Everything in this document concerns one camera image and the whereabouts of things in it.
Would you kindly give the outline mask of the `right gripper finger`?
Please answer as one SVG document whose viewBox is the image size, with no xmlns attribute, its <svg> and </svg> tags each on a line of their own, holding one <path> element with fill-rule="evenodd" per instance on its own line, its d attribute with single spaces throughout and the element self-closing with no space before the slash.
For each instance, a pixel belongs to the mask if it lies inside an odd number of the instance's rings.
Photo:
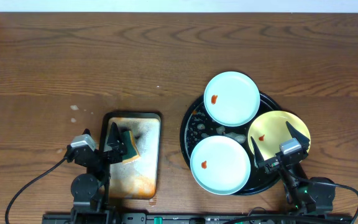
<svg viewBox="0 0 358 224">
<path fill-rule="evenodd" d="M 295 129 L 288 121 L 285 122 L 287 129 L 292 138 L 295 138 L 301 145 L 302 148 L 309 148 L 310 139 L 304 134 Z"/>
<path fill-rule="evenodd" d="M 254 138 L 251 137 L 251 143 L 254 149 L 254 163 L 256 167 L 263 167 L 264 166 L 264 157 L 262 155 L 262 153 L 260 152 L 257 143 L 255 142 Z"/>
</svg>

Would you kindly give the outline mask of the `orange green sponge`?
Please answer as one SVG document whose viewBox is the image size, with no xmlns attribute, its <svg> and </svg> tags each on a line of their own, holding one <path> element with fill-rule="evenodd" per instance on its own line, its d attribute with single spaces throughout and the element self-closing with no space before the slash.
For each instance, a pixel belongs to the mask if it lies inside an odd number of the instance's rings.
<svg viewBox="0 0 358 224">
<path fill-rule="evenodd" d="M 130 130 L 125 131 L 123 132 L 122 137 L 123 143 L 127 149 L 127 154 L 122 157 L 122 163 L 128 164 L 138 160 L 138 158 L 140 158 L 140 153 L 136 146 L 133 132 Z"/>
</svg>

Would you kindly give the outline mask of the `light blue plate bottom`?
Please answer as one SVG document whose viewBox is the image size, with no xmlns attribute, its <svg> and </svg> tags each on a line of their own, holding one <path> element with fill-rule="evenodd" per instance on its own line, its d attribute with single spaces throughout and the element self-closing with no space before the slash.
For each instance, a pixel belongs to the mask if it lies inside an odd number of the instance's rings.
<svg viewBox="0 0 358 224">
<path fill-rule="evenodd" d="M 201 140 L 190 157 L 190 169 L 196 182 L 216 195 L 232 195 L 250 178 L 250 159 L 246 150 L 225 136 Z"/>
</svg>

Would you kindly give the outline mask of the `light blue plate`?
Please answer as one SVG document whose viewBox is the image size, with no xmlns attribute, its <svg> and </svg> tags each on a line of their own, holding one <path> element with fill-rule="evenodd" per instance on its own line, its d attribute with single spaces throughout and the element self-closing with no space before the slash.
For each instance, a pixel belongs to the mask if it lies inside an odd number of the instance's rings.
<svg viewBox="0 0 358 224">
<path fill-rule="evenodd" d="M 222 72 L 206 85 L 204 106 L 215 122 L 229 127 L 242 126 L 256 116 L 260 92 L 246 74 Z"/>
<path fill-rule="evenodd" d="M 246 150 L 225 136 L 201 140 L 190 157 L 190 169 L 196 182 L 216 195 L 232 195 L 250 178 L 250 159 Z"/>
</svg>

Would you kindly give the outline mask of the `light blue plate top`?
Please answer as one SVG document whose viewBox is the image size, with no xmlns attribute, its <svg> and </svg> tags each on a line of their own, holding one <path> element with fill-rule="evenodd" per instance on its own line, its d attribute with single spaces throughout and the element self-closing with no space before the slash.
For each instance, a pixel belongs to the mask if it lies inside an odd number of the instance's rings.
<svg viewBox="0 0 358 224">
<path fill-rule="evenodd" d="M 242 126 L 256 116 L 260 92 L 246 74 L 222 72 L 206 85 L 204 106 L 215 122 L 229 127 Z"/>
</svg>

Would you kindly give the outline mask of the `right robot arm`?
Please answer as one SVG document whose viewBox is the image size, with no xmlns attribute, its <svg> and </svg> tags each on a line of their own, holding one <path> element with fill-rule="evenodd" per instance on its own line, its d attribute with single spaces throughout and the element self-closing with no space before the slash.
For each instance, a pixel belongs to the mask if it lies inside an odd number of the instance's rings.
<svg viewBox="0 0 358 224">
<path fill-rule="evenodd" d="M 293 204 L 300 215 L 324 215 L 333 210 L 335 188 L 332 180 L 325 177 L 308 179 L 300 162 L 308 156 L 310 139 L 295 129 L 288 121 L 285 123 L 290 139 L 276 145 L 278 152 L 265 159 L 262 145 L 250 139 L 254 149 L 256 168 L 266 174 L 278 173 L 287 191 L 287 202 Z"/>
</svg>

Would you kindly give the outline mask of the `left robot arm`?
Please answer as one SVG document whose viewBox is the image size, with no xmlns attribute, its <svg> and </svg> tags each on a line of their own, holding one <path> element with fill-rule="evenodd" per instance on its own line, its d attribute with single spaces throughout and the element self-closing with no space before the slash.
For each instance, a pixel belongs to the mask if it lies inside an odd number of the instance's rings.
<svg viewBox="0 0 358 224">
<path fill-rule="evenodd" d="M 70 223 L 114 223 L 114 210 L 108 207 L 110 165 L 123 161 L 127 154 L 120 131 L 112 123 L 106 135 L 111 150 L 97 149 L 88 129 L 67 145 L 68 162 L 86 168 L 71 184 L 73 208 Z"/>
</svg>

